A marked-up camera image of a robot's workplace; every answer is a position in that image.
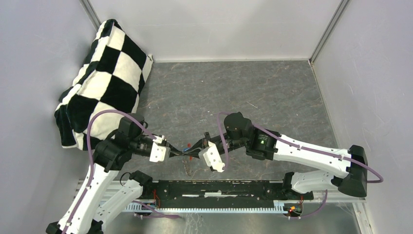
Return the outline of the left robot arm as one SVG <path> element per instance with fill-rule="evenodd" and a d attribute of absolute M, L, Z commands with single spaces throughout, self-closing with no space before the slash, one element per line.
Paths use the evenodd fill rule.
<path fill-rule="evenodd" d="M 107 113 L 122 116 L 119 127 L 93 150 L 90 136 L 93 123 Z M 107 225 L 130 203 L 139 197 L 145 199 L 152 195 L 150 177 L 136 171 L 115 195 L 104 204 L 100 203 L 131 156 L 149 156 L 151 162 L 161 162 L 177 154 L 164 136 L 153 135 L 135 117 L 118 110 L 105 110 L 93 116 L 87 127 L 86 142 L 90 160 L 87 176 L 65 215 L 48 225 L 48 234 L 104 233 Z"/>

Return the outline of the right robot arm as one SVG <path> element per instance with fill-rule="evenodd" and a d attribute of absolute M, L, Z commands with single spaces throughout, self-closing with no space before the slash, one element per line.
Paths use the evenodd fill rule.
<path fill-rule="evenodd" d="M 257 160 L 286 161 L 314 168 L 307 173 L 286 173 L 282 195 L 294 199 L 299 194 L 333 190 L 353 196 L 367 196 L 367 157 L 363 147 L 335 149 L 298 141 L 253 124 L 242 113 L 231 113 L 224 119 L 225 132 L 216 137 L 208 133 L 194 146 L 183 151 L 186 156 L 205 160 L 218 172 L 225 170 L 221 156 L 245 148 L 246 155 Z"/>

